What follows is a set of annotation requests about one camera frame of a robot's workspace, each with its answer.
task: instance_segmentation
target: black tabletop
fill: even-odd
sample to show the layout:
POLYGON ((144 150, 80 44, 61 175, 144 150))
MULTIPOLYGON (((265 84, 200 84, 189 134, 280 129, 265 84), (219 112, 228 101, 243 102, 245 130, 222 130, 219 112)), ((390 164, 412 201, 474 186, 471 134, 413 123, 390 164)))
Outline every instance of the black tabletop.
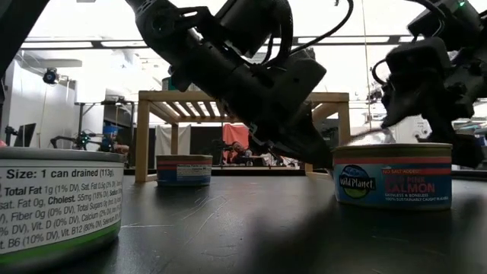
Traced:
POLYGON ((306 177, 133 181, 119 239, 54 273, 487 273, 485 183, 455 181, 450 211, 401 212, 338 204, 306 177))

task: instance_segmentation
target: blue can label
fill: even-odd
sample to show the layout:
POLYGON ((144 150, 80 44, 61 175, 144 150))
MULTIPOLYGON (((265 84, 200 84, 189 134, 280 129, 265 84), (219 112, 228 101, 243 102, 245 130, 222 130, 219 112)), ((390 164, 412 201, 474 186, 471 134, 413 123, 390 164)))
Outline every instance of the blue can label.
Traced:
POLYGON ((435 163, 431 158, 421 164, 347 162, 336 163, 333 172, 339 201, 394 208, 451 204, 450 163, 435 163))

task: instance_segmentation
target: green can label stripe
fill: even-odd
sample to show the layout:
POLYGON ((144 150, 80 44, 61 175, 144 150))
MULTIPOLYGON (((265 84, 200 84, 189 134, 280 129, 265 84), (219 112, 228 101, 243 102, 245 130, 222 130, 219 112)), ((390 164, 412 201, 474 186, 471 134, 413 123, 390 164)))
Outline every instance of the green can label stripe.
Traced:
POLYGON ((82 247, 85 244, 89 244, 91 241, 98 239, 104 235, 118 231, 120 229, 121 221, 99 231, 76 237, 70 240, 61 241, 54 244, 47 244, 41 247, 33 247, 26 250, 19 250, 12 253, 6 253, 0 255, 0 265, 7 263, 17 263, 22 260, 28 260, 34 257, 49 256, 51 253, 61 252, 63 250, 70 250, 74 248, 82 247))

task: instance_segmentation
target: canned salmon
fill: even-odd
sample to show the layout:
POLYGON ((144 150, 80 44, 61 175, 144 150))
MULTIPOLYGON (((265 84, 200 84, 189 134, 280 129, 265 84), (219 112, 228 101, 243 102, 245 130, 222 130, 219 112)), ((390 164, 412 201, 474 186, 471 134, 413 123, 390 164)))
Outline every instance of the canned salmon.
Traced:
POLYGON ((451 207, 451 145, 339 147, 333 166, 339 202, 391 209, 451 207))

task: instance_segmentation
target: red object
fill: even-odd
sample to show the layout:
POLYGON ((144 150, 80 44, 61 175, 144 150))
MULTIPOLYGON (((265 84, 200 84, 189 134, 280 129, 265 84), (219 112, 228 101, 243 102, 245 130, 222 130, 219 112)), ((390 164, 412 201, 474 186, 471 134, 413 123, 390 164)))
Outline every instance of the red object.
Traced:
MULTIPOLYGON (((249 129, 246 126, 223 126, 223 142, 227 145, 231 145, 233 142, 239 142, 243 147, 249 147, 249 129)), ((223 156, 228 156, 228 151, 225 151, 223 156)))

